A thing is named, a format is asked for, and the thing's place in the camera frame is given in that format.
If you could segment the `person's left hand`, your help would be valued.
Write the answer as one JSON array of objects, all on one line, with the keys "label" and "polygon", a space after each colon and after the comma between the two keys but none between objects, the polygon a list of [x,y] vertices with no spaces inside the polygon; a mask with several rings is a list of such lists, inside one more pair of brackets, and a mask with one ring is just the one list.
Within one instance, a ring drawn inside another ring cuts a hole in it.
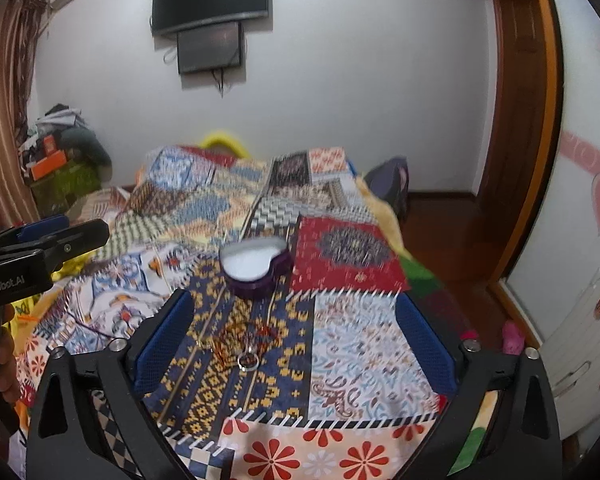
[{"label": "person's left hand", "polygon": [[14,355],[15,341],[7,327],[14,316],[14,307],[6,304],[3,307],[0,336],[0,393],[9,405],[15,405],[20,398],[20,385],[17,379],[17,364]]}]

